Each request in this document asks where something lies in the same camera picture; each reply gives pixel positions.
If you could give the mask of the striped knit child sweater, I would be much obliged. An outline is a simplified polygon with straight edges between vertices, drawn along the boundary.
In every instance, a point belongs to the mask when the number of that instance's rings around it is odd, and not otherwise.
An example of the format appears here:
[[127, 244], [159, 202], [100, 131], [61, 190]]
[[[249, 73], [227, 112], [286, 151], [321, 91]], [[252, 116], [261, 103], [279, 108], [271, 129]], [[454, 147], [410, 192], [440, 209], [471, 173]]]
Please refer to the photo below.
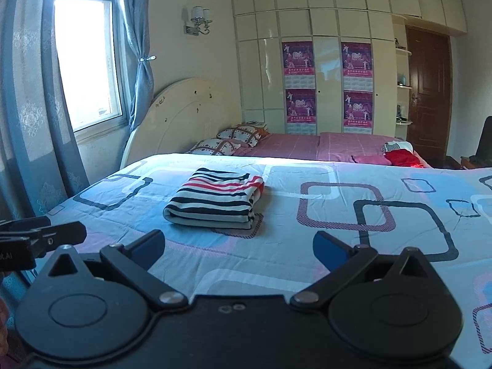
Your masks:
[[163, 216], [189, 227], [250, 230], [263, 191], [262, 176], [199, 168], [176, 191]]

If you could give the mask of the left sheer blue curtain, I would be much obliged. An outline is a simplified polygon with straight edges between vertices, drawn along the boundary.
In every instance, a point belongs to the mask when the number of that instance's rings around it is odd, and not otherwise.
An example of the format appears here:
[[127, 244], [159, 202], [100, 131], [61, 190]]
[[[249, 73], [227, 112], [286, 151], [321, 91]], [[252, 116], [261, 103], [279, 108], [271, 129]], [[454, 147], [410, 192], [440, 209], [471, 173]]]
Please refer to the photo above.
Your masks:
[[42, 216], [88, 186], [62, 87], [55, 0], [1, 0], [1, 218]]

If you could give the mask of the black white patterned garment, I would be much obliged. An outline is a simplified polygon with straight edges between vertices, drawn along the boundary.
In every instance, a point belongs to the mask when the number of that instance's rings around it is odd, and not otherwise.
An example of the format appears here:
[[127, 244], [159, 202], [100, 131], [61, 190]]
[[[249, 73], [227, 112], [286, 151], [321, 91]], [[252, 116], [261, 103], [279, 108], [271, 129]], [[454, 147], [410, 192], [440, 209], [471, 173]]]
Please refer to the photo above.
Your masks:
[[383, 144], [381, 148], [383, 153], [389, 153], [397, 150], [406, 150], [409, 153], [414, 153], [414, 148], [410, 142], [401, 141], [401, 140], [393, 140], [386, 142]]

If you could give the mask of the patterned pillow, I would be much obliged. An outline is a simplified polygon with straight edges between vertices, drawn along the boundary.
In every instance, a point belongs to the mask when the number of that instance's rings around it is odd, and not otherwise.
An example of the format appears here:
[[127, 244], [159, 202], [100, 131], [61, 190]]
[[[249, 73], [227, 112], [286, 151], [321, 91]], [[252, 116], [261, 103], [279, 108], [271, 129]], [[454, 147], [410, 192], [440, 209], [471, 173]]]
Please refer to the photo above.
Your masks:
[[264, 122], [245, 122], [225, 128], [217, 133], [216, 138], [254, 148], [260, 140], [268, 135], [268, 128]]
[[237, 151], [249, 148], [245, 142], [235, 139], [209, 138], [197, 142], [188, 154], [207, 156], [233, 156]]

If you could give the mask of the lower right purple poster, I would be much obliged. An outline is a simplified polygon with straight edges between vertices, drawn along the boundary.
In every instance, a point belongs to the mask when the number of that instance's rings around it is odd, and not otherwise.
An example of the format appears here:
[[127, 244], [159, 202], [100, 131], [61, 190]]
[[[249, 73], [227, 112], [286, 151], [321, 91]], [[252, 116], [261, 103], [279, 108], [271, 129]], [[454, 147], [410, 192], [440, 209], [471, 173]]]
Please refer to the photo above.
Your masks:
[[343, 92], [343, 132], [373, 133], [373, 94], [370, 92]]

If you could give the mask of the purple poster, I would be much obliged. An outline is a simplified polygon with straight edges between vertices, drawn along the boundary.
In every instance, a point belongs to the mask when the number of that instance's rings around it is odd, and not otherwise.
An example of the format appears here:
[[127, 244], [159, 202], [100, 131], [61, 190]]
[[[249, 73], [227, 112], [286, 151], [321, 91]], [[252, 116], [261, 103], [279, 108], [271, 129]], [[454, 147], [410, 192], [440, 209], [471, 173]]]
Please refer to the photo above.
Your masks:
[[285, 129], [287, 134], [317, 134], [316, 92], [314, 89], [285, 91]]
[[341, 42], [343, 90], [372, 93], [372, 47], [366, 42]]
[[285, 88], [314, 90], [316, 84], [313, 42], [282, 42], [282, 54]]
[[370, 92], [343, 92], [343, 132], [373, 133], [373, 94]]

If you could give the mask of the far patterned pillow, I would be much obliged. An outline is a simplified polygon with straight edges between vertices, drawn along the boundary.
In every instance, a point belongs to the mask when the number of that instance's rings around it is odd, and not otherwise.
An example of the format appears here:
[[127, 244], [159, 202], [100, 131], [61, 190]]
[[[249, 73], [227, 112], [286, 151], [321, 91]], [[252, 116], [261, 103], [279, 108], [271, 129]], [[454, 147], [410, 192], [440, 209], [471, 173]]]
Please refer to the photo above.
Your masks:
[[216, 138], [254, 148], [260, 140], [268, 135], [268, 128], [264, 122], [245, 122], [225, 128], [217, 133]]

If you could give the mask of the lower left purple poster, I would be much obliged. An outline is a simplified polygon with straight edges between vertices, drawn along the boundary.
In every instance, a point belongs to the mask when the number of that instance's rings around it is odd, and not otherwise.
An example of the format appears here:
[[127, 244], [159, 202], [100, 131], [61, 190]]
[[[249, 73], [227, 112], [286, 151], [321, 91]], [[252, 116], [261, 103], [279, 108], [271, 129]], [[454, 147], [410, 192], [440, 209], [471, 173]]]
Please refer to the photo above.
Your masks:
[[287, 134], [317, 134], [316, 92], [314, 89], [285, 91], [285, 129]]

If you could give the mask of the cream rounded headboard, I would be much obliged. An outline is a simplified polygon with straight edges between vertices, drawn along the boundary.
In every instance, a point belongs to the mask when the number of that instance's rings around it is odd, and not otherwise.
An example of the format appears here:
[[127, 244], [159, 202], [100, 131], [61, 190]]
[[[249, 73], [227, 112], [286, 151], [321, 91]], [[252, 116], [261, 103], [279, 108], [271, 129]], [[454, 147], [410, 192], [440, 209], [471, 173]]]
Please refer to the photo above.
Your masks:
[[175, 82], [155, 97], [130, 133], [120, 168], [153, 155], [184, 153], [240, 120], [240, 104], [221, 82], [203, 77]]

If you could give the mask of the black office chair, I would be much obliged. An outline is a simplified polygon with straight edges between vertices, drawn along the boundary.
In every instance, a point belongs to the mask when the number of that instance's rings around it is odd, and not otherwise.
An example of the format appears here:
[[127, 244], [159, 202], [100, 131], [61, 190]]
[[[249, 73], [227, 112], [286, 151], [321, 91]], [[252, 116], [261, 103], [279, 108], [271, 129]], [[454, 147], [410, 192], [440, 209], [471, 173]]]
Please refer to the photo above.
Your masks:
[[476, 153], [470, 157], [461, 158], [461, 167], [465, 169], [492, 167], [492, 117], [485, 119]]

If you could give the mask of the upper right purple poster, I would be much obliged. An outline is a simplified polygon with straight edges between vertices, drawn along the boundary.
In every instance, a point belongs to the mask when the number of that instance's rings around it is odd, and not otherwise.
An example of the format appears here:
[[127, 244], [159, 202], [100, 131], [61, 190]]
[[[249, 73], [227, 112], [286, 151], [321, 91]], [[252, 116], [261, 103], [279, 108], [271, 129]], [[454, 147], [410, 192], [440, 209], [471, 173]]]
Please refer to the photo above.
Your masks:
[[366, 42], [341, 42], [343, 90], [372, 93], [372, 47]]

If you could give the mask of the upper left purple poster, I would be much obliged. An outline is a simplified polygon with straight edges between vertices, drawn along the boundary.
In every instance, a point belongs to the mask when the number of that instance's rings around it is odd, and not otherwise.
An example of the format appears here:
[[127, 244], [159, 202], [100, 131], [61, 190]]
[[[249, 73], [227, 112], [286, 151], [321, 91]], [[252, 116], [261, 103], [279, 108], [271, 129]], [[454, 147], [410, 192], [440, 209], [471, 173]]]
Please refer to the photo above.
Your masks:
[[282, 54], [285, 88], [314, 90], [316, 84], [313, 42], [282, 42]]

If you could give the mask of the cream glossy wardrobe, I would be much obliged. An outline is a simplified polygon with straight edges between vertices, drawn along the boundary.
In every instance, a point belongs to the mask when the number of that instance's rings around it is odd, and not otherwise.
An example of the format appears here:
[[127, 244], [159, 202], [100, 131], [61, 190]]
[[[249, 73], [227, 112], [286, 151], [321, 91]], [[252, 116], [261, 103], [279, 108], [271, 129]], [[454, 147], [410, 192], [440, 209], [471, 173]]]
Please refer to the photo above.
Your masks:
[[392, 15], [448, 35], [467, 31], [462, 0], [232, 0], [242, 114], [286, 133], [282, 42], [312, 41], [317, 134], [343, 132], [341, 42], [372, 47], [373, 133], [395, 135], [397, 62]]

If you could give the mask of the brown wooden door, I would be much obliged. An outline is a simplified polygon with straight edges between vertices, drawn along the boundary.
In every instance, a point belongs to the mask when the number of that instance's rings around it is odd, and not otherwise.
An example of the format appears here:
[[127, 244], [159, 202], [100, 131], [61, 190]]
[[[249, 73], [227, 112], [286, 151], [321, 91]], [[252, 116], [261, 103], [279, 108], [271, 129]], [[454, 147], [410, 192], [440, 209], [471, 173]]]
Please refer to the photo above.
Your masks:
[[450, 134], [452, 57], [450, 38], [409, 27], [410, 105], [407, 140], [433, 168], [442, 168]]

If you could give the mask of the white corner shelves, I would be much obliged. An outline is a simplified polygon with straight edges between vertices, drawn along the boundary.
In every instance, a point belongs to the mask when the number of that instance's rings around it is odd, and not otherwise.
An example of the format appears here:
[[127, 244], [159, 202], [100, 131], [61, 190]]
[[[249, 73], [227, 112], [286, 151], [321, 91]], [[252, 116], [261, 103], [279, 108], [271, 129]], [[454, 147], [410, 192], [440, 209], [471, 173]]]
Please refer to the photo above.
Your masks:
[[397, 113], [395, 136], [405, 140], [410, 127], [410, 58], [412, 53], [408, 47], [406, 33], [406, 18], [400, 15], [392, 15], [395, 38], [396, 62], [397, 62]]

